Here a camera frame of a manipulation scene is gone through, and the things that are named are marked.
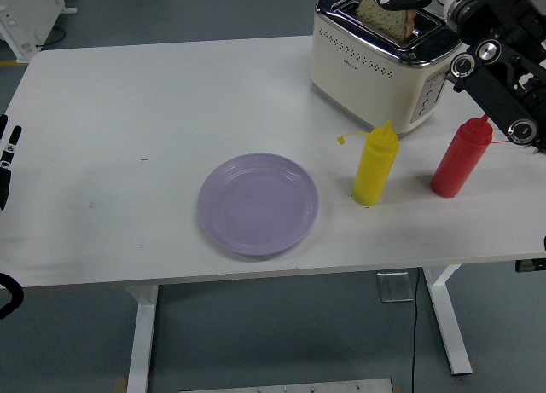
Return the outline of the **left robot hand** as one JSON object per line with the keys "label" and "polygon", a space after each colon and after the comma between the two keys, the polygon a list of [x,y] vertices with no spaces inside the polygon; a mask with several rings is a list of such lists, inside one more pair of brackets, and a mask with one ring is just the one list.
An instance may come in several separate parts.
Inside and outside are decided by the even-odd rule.
{"label": "left robot hand", "polygon": [[10,183],[11,183],[10,167],[13,162],[13,158],[15,156],[15,149],[20,140],[21,134],[22,134],[22,127],[20,125],[16,125],[13,128],[9,136],[8,143],[6,144],[1,155],[1,210],[2,211],[5,209],[5,206],[9,198],[9,190],[10,190]]}

